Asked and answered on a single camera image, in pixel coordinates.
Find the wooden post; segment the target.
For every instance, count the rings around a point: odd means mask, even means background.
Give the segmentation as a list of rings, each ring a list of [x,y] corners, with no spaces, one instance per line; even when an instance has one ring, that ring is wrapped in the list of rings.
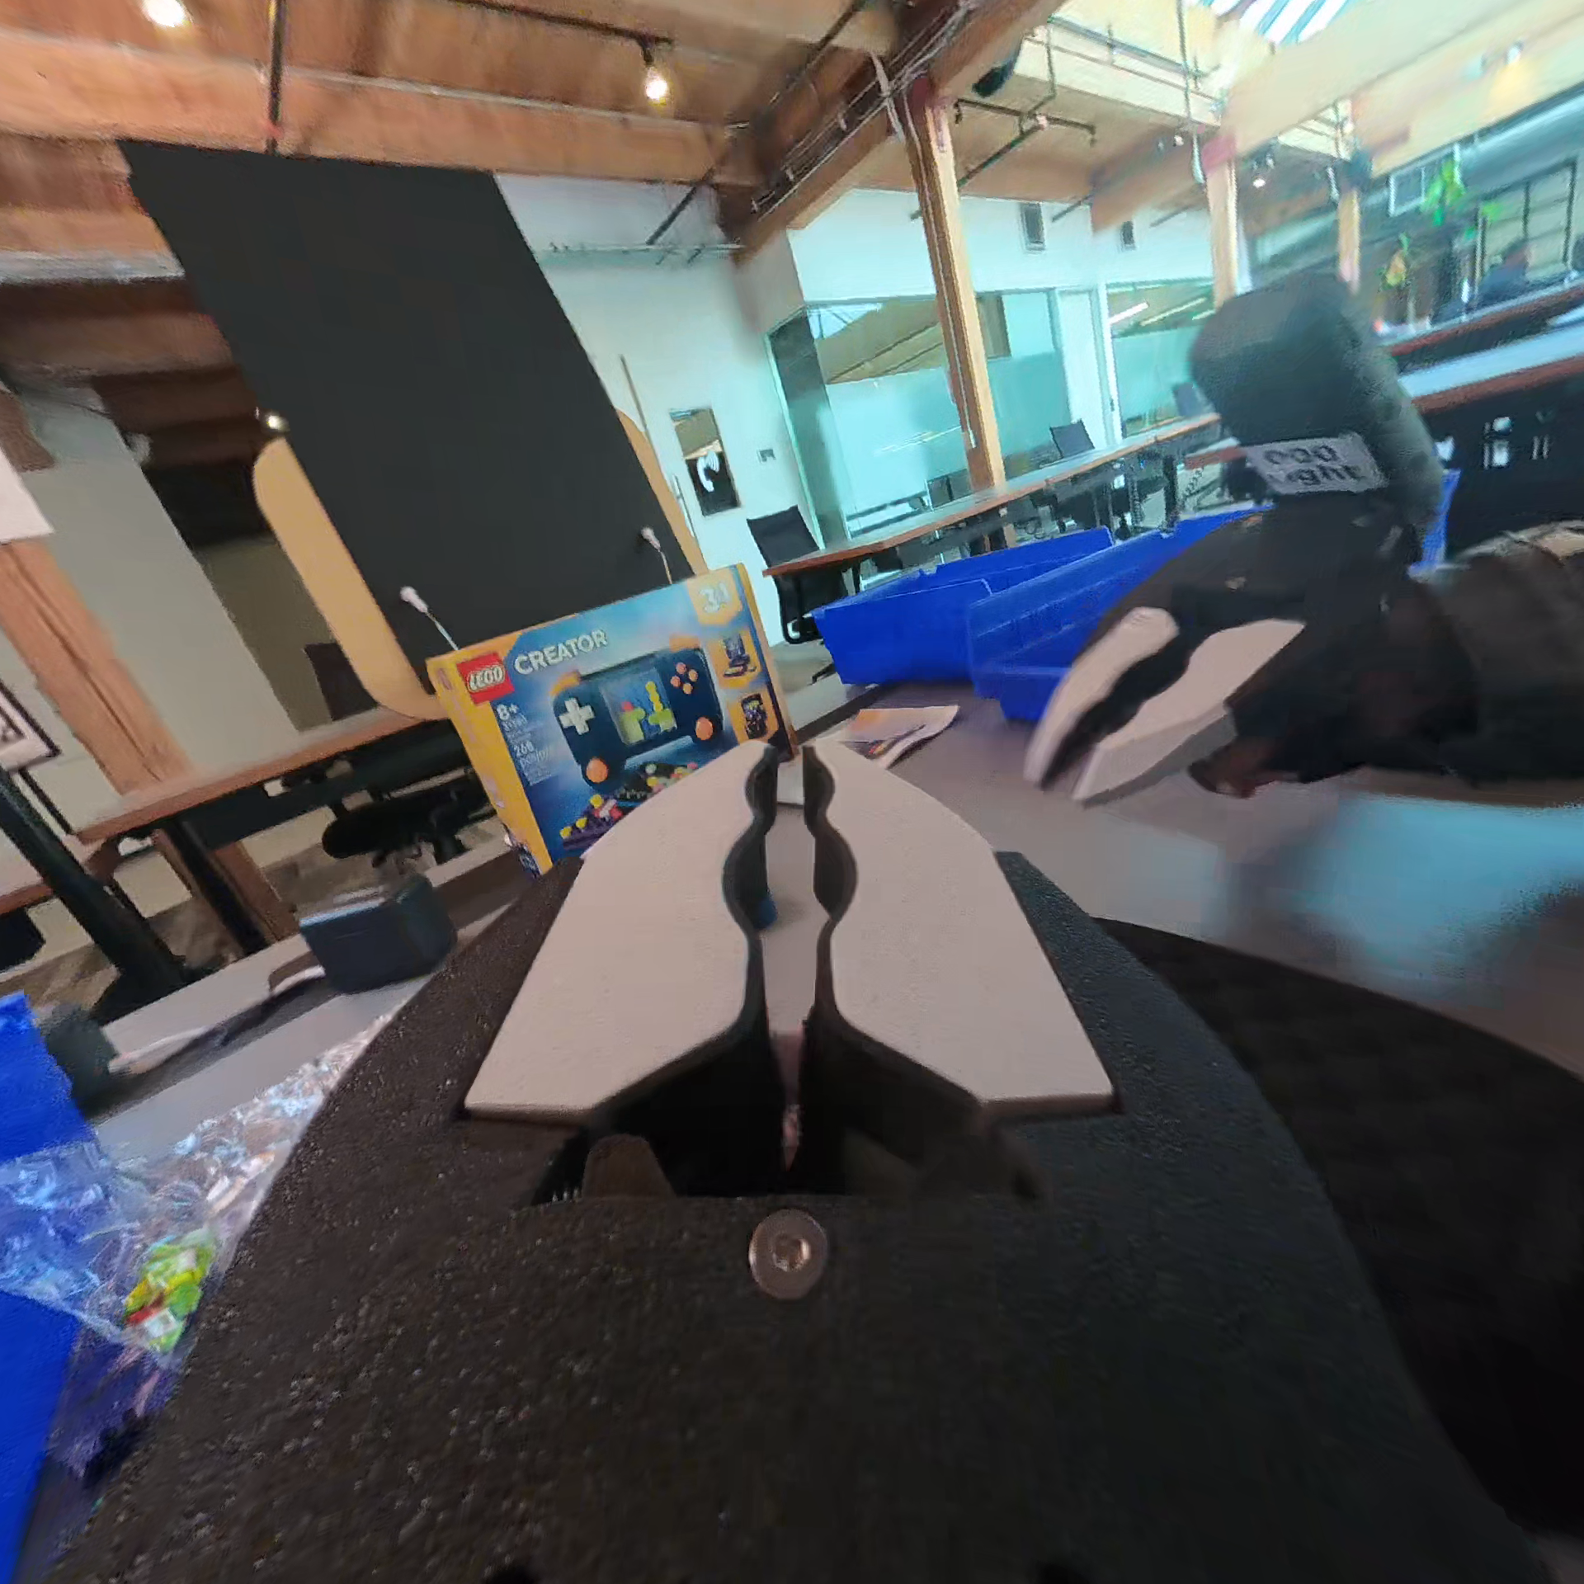
[[[982,306],[969,278],[961,205],[952,146],[953,99],[929,74],[910,80],[901,124],[909,166],[918,196],[924,244],[929,252],[939,318],[948,361],[948,384],[960,412],[967,478],[975,491],[1006,484],[999,422],[986,363]]]
[[[1217,132],[1203,146],[1203,175],[1209,218],[1212,302],[1221,306],[1239,293],[1243,280],[1236,140],[1232,132]]]

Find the small dark blue box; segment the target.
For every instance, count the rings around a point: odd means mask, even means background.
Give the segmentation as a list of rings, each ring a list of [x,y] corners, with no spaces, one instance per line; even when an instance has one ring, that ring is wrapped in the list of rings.
[[[311,905],[300,913],[300,934],[336,994],[427,977],[458,944],[458,926],[427,876]]]

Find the instruction booklet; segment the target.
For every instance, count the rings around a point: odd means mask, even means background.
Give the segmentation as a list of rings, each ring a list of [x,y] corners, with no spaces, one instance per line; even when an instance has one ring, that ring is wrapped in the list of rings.
[[[910,752],[940,737],[956,718],[960,702],[860,709],[816,741],[819,745],[843,745],[863,760],[893,768]]]

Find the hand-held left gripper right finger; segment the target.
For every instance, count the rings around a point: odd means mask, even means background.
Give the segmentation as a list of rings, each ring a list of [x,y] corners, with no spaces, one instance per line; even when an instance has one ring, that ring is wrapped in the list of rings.
[[[816,1010],[885,1072],[982,1120],[1093,1116],[1116,1089],[998,850],[960,812],[843,742],[804,761]]]

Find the dark window with phone icon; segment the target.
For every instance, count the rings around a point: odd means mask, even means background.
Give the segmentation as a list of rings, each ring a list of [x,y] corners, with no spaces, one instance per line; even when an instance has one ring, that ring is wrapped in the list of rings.
[[[722,427],[712,406],[672,408],[687,488],[704,516],[741,509],[736,474],[731,468]]]

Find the clear plastic bag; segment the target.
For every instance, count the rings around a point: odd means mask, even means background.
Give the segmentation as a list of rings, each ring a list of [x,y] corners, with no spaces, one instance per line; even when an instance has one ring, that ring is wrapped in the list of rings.
[[[72,1142],[4,1167],[4,1295],[79,1327],[45,1441],[75,1478],[107,1470],[165,1409],[252,1219],[386,1023],[159,1156],[113,1160]]]

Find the black office chair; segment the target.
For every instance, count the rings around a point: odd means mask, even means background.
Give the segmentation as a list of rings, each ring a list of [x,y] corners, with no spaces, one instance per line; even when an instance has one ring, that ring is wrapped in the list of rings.
[[[405,749],[400,760],[359,761],[367,769],[359,804],[334,802],[320,835],[328,858],[367,858],[405,872],[424,853],[463,856],[463,831],[494,817],[491,796],[458,737]]]
[[[776,565],[788,565],[800,561],[804,554],[819,553],[819,544],[804,516],[804,509],[798,504],[790,504],[761,516],[746,516],[746,527],[755,539],[755,547],[761,550],[766,574],[776,586],[784,644],[816,640],[819,633],[809,616],[800,575],[776,574]]]

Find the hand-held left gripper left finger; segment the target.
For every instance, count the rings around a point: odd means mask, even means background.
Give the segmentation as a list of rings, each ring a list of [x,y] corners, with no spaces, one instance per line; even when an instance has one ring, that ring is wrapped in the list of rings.
[[[749,1035],[780,768],[776,745],[736,745],[587,850],[466,1091],[472,1117],[591,1122]]]

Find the colourful toy set box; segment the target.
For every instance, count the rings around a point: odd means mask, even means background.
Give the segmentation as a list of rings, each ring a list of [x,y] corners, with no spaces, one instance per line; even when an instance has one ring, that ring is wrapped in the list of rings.
[[[736,745],[798,749],[751,575],[707,571],[427,662],[533,876]]]

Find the long wooden desk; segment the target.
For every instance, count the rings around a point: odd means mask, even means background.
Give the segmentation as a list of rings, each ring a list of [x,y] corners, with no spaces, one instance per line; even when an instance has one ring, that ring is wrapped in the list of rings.
[[[1054,488],[1062,488],[1069,481],[1087,481],[1092,476],[1107,478],[1116,468],[1120,468],[1123,461],[1128,461],[1146,450],[1176,446],[1177,441],[1186,441],[1189,437],[1200,437],[1203,431],[1216,427],[1216,426],[1221,426],[1221,414],[1216,414],[1216,412],[1204,412],[1197,418],[1177,418],[1167,426],[1142,431],[1118,446],[1088,450],[1088,451],[1081,451],[1069,461],[1060,461],[1054,466],[1025,474],[1018,478],[982,488],[982,491],[965,496],[961,501],[943,504],[940,509],[924,511],[921,516],[902,519],[902,526],[895,527],[893,532],[881,532],[881,535],[871,532],[858,542],[843,542],[843,544],[835,544],[835,547],[827,547],[819,553],[809,553],[809,554],[800,554],[800,558],[780,563],[780,565],[767,565],[767,575],[770,579],[796,579],[796,575],[804,575],[811,571],[825,571],[825,569],[843,571],[850,565],[860,565],[863,561],[873,561],[875,554],[895,553],[906,544],[924,542],[929,535],[953,531],[960,526],[967,526],[974,535],[986,535],[999,527],[999,519],[1006,516],[1006,511],[1013,504],[1018,504],[1034,492],[1054,491]]]

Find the blue plastic bin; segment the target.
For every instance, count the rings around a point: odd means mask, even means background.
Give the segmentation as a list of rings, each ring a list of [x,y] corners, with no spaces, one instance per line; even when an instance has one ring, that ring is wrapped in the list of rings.
[[[1010,721],[1037,721],[1114,605],[1189,550],[1259,516],[1255,504],[1184,516],[994,593],[967,609],[967,672]]]
[[[969,605],[1107,547],[1114,532],[1092,527],[921,565],[823,604],[813,625],[843,683],[960,683],[969,676]]]
[[[50,1055],[23,994],[4,1000],[4,1164],[86,1140],[70,1079]],[[79,1323],[4,1293],[4,1582],[12,1582],[32,1512]]]

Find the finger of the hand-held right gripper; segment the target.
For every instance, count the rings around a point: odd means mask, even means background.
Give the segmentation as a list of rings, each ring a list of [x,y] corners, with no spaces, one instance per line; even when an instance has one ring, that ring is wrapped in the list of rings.
[[[1177,619],[1167,609],[1131,609],[1100,633],[1052,693],[1025,752],[1025,781],[1041,787],[1060,775],[1092,711],[1107,709],[1120,679],[1176,640]]]
[[[1114,802],[1232,742],[1235,693],[1302,633],[1302,623],[1270,616],[1200,640],[1181,676],[1147,694],[1128,721],[1106,732],[1092,749],[1075,775],[1075,799]]]

